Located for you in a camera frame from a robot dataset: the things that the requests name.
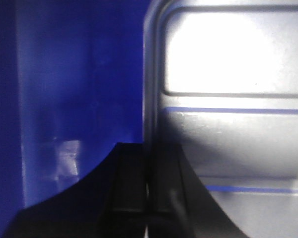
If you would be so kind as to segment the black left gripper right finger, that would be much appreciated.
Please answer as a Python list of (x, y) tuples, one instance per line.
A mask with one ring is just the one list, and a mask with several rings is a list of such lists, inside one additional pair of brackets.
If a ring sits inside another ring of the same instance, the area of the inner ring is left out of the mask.
[(202, 184), (177, 144), (149, 157), (150, 238), (245, 238)]

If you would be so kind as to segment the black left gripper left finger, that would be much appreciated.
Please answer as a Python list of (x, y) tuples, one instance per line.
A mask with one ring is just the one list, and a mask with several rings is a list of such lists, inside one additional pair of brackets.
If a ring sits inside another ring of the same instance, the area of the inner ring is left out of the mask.
[(143, 147), (118, 143), (88, 175), (14, 217), (5, 238), (142, 238), (146, 223)]

